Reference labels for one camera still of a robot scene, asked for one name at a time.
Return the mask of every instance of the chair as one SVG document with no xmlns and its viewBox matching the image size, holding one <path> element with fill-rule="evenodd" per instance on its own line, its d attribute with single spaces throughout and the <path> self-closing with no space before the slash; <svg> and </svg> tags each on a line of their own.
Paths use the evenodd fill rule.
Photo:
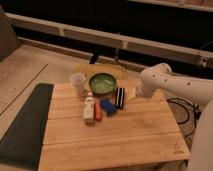
<svg viewBox="0 0 213 171">
<path fill-rule="evenodd" d="M 38 84 L 0 141 L 0 161 L 37 168 L 53 85 Z"/>
<path fill-rule="evenodd" d="M 0 62 L 19 47 L 16 34 L 0 5 Z"/>
</svg>

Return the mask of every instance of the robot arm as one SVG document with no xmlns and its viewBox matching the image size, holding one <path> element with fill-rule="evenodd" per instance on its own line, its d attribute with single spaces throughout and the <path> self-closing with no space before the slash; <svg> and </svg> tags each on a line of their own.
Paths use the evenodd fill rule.
<svg viewBox="0 0 213 171">
<path fill-rule="evenodd" d="M 160 88 L 205 108 L 196 128 L 187 171 L 213 170 L 213 80 L 173 76 L 167 64 L 143 70 L 136 95 L 150 97 Z"/>
<path fill-rule="evenodd" d="M 143 70 L 140 79 L 136 96 L 151 97 L 156 89 L 163 89 L 202 106 L 213 99 L 213 80 L 174 76 L 165 63 Z"/>
</svg>

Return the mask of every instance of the bowl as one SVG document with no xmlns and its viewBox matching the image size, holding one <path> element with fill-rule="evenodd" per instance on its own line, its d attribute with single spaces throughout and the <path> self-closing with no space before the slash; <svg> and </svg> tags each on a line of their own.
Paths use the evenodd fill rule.
<svg viewBox="0 0 213 171">
<path fill-rule="evenodd" d="M 93 93 L 104 95 L 113 92 L 116 89 L 117 82 L 111 74 L 98 73 L 90 78 L 89 86 Z"/>
</svg>

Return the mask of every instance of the black pad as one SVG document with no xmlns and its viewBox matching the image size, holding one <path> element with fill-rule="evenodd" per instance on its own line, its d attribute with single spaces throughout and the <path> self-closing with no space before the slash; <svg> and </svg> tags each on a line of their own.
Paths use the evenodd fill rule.
<svg viewBox="0 0 213 171">
<path fill-rule="evenodd" d="M 53 85 L 38 84 L 0 141 L 0 159 L 37 167 Z"/>
</svg>

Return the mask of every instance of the plastic cup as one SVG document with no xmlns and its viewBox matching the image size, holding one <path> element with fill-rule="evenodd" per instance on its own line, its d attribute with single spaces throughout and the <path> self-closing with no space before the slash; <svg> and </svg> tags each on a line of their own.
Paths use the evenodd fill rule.
<svg viewBox="0 0 213 171">
<path fill-rule="evenodd" d="M 74 73 L 70 76 L 69 81 L 75 88 L 76 93 L 82 96 L 84 94 L 84 85 L 86 82 L 85 75 L 83 73 Z"/>
</svg>

